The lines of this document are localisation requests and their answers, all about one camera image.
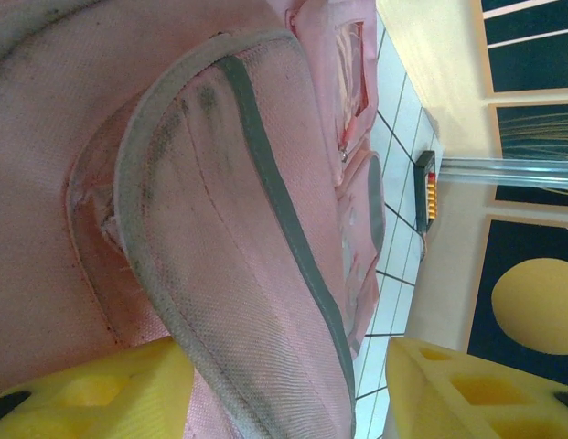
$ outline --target white stripe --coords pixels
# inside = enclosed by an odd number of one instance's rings
[[[518,12],[523,9],[530,9],[534,6],[545,5],[546,3],[557,2],[558,0],[525,0],[524,2],[516,3],[515,5],[498,7],[483,13],[483,18],[486,20],[494,16],[504,16],[512,12]]]
[[[529,37],[510,39],[508,41],[501,41],[500,43],[489,44],[487,48],[500,48],[503,46],[509,46],[511,44],[523,43],[524,41],[532,41],[533,39],[553,37],[555,35],[562,35],[562,34],[568,34],[568,29],[554,30],[553,32],[546,32],[545,34],[531,35]]]

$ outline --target cream wall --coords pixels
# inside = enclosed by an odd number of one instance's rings
[[[568,94],[488,98],[476,32],[480,0],[377,0],[381,18],[398,50],[446,156],[489,157],[493,142],[487,105],[566,100]],[[439,184],[439,220],[428,236],[407,335],[466,350],[477,295],[486,216],[508,215],[568,221],[568,214],[494,207],[492,188]],[[397,438],[391,410],[383,439]]]

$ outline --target white tile floor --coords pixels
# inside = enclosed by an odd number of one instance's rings
[[[390,403],[385,381],[385,355],[390,337],[405,332],[420,266],[422,238],[415,231],[413,161],[426,149],[443,147],[420,104],[385,26],[378,19],[380,39],[377,81],[379,115],[371,146],[384,164],[386,234],[377,264],[380,301],[355,359],[357,439],[382,436]]]

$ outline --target wooden frame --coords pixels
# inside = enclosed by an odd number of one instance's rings
[[[480,69],[482,73],[482,82],[487,98],[522,98],[533,97],[538,95],[561,95],[568,93],[568,87],[561,89],[538,89],[526,91],[495,91],[493,87],[493,78],[491,74],[491,63],[488,55],[487,33],[485,30],[485,19],[483,18],[483,8],[481,0],[471,0],[471,15],[473,28],[475,29],[476,42],[478,44],[478,54],[480,58]]]
[[[468,351],[468,344],[470,342],[470,334],[473,327],[473,320],[475,318],[475,311],[477,308],[478,290],[481,283],[481,276],[483,273],[483,266],[485,264],[485,255],[487,251],[488,235],[491,229],[491,222],[493,220],[506,221],[506,222],[516,222],[519,224],[531,224],[535,226],[549,226],[549,227],[560,227],[568,229],[568,222],[557,221],[551,219],[531,219],[531,218],[521,218],[506,215],[493,215],[487,214],[485,217],[485,224],[481,231],[480,248],[478,254],[481,255],[480,259],[477,261],[477,267],[475,269],[475,277],[473,279],[473,294],[469,296],[470,303],[468,304],[468,309],[466,312],[466,328],[465,332],[461,336],[463,340],[462,346],[465,352]]]
[[[493,145],[497,147],[495,151],[495,158],[503,157],[503,147],[501,144],[501,134],[499,131],[499,122],[497,117],[497,108],[501,107],[535,107],[543,105],[565,105],[568,104],[568,100],[560,101],[536,101],[536,102],[503,102],[503,103],[490,103],[488,104],[488,119],[492,126],[491,133],[493,133],[494,138]],[[535,203],[522,203],[516,201],[504,201],[496,199],[497,186],[493,186],[490,191],[489,204],[496,208],[508,208],[508,209],[528,209],[537,210],[543,212],[557,212],[557,213],[568,213],[568,206],[557,206],[548,204],[535,204]]]

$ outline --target yellow circle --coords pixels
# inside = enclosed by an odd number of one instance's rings
[[[510,268],[491,296],[503,332],[546,354],[568,355],[568,262],[531,259]]]

